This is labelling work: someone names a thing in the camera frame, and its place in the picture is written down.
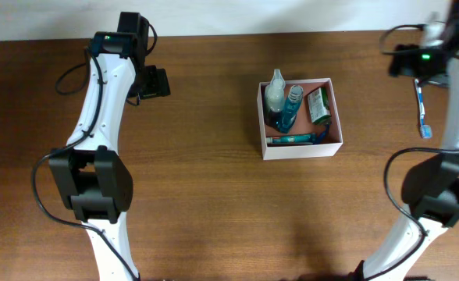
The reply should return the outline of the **blue white toothbrush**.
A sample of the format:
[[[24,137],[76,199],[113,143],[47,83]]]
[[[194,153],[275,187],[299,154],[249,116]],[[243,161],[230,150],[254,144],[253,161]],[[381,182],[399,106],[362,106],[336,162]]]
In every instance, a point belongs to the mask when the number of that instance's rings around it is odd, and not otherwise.
[[[432,138],[432,128],[425,123],[425,105],[423,102],[422,88],[419,85],[419,80],[414,79],[414,89],[418,102],[418,128],[423,139]]]

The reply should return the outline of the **teal mouthwash bottle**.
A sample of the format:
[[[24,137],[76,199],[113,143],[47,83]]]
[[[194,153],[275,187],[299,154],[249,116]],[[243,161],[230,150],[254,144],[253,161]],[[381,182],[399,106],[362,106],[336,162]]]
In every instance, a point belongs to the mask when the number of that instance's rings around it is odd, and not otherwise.
[[[280,133],[288,133],[293,127],[303,101],[303,93],[304,88],[300,85],[293,85],[290,88],[277,126]]]

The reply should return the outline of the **blue disposable razor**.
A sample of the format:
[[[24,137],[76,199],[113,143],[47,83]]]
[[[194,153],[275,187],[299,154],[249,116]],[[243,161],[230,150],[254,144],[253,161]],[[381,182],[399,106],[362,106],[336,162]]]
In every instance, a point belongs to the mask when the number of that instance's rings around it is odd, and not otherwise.
[[[320,134],[316,134],[315,135],[314,144],[321,144],[329,134],[329,129],[330,129],[331,122],[330,121],[326,121],[322,125],[324,126],[324,130]]]

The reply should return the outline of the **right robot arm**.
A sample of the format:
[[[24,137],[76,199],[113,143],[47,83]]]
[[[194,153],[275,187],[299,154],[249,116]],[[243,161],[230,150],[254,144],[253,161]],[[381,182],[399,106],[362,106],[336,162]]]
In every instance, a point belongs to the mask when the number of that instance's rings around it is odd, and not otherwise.
[[[381,48],[392,58],[391,76],[414,80],[418,98],[426,84],[447,87],[447,121],[440,148],[405,148],[392,154],[421,152],[431,158],[408,170],[401,187],[402,203],[391,200],[400,217],[380,248],[360,261],[349,280],[406,280],[407,273],[439,236],[459,221],[459,0],[450,4],[447,18],[416,25],[423,33],[420,44]]]

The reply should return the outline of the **red green toothpaste tube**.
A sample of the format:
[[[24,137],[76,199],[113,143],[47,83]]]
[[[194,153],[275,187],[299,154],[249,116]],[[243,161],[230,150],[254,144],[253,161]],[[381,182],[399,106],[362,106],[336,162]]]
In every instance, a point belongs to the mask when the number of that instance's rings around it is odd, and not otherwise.
[[[281,137],[266,137],[265,141],[266,144],[274,145],[314,144],[316,142],[316,134],[308,133]]]

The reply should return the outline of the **foam soap pump bottle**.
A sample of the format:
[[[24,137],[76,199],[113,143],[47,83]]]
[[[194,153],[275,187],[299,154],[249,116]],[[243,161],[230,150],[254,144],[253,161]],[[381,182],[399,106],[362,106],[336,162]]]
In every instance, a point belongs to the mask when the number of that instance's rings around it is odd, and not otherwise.
[[[280,69],[274,69],[273,77],[265,87],[264,94],[264,120],[273,128],[278,126],[279,118],[285,105],[284,89],[286,82]]]

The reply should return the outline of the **green Dettol soap box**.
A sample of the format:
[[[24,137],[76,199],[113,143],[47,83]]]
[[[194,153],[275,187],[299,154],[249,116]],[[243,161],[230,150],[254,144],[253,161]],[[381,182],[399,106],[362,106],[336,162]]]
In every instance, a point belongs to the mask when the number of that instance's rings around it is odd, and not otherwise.
[[[331,119],[329,99],[325,87],[319,87],[307,96],[311,122],[315,125],[327,123]]]

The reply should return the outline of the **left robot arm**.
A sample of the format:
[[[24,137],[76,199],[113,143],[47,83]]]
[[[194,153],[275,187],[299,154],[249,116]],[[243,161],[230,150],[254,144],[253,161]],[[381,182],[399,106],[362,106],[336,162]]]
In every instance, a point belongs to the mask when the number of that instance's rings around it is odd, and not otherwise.
[[[66,146],[48,162],[73,227],[91,240],[101,280],[139,280],[126,227],[133,179],[119,158],[119,128],[126,104],[170,95],[166,71],[145,60],[155,28],[138,12],[121,12],[115,32],[97,32],[84,54],[87,93]]]

